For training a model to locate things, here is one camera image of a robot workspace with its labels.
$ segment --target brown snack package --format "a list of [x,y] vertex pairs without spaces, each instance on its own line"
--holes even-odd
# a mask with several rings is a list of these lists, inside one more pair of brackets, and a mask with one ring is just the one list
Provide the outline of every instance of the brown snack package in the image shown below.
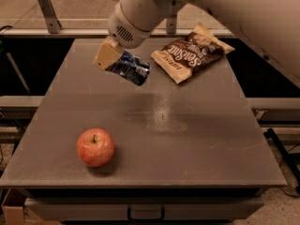
[[233,50],[198,23],[187,37],[152,52],[151,57],[179,84]]

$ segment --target apple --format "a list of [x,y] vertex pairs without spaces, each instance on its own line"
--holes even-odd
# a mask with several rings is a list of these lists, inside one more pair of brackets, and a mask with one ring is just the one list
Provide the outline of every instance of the apple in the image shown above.
[[76,150],[86,166],[101,167],[113,157],[113,137],[102,128],[88,129],[78,138]]

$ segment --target black handle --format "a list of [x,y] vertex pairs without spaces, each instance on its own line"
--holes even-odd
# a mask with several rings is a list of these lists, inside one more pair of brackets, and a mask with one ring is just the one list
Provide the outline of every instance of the black handle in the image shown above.
[[161,216],[159,218],[153,218],[153,219],[136,219],[131,217],[131,208],[129,207],[127,210],[127,218],[131,222],[157,222],[162,221],[165,218],[165,209],[161,207],[160,209]]

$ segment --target table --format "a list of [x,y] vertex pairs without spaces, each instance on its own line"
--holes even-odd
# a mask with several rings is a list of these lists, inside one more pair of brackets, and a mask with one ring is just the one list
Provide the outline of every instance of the table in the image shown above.
[[[149,38],[129,50],[151,64],[139,87],[92,65],[102,39],[76,39],[0,187],[21,190],[45,219],[232,220],[261,207],[263,192],[286,182],[231,66],[224,57],[177,85],[150,57],[172,40]],[[115,140],[104,167],[77,158],[77,138],[89,128],[105,128]],[[65,212],[74,203],[97,209],[73,217],[41,212],[53,203]],[[104,216],[99,204],[122,206]]]

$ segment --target floor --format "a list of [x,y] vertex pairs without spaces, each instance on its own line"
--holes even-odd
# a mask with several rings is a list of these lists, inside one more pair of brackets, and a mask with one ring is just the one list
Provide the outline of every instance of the floor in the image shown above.
[[[105,28],[107,17],[112,12],[118,0],[52,0],[58,19],[65,28]],[[45,28],[42,12],[37,0],[0,0],[0,27],[13,25],[15,28]],[[212,19],[204,11],[193,6],[186,6],[178,14],[178,27],[192,28],[201,21],[208,28],[220,28],[222,25]],[[10,132],[11,127],[0,127],[0,132]],[[300,142],[300,130],[278,129],[279,138],[282,138],[288,147]],[[281,163],[281,155],[270,141],[269,145]],[[11,158],[13,144],[1,144],[0,170],[4,170]],[[288,186],[271,188],[262,198],[264,207],[246,220],[236,220],[236,225],[297,225],[300,219],[300,199],[294,188],[297,183],[286,164],[281,163]],[[0,216],[0,224],[5,224]]]

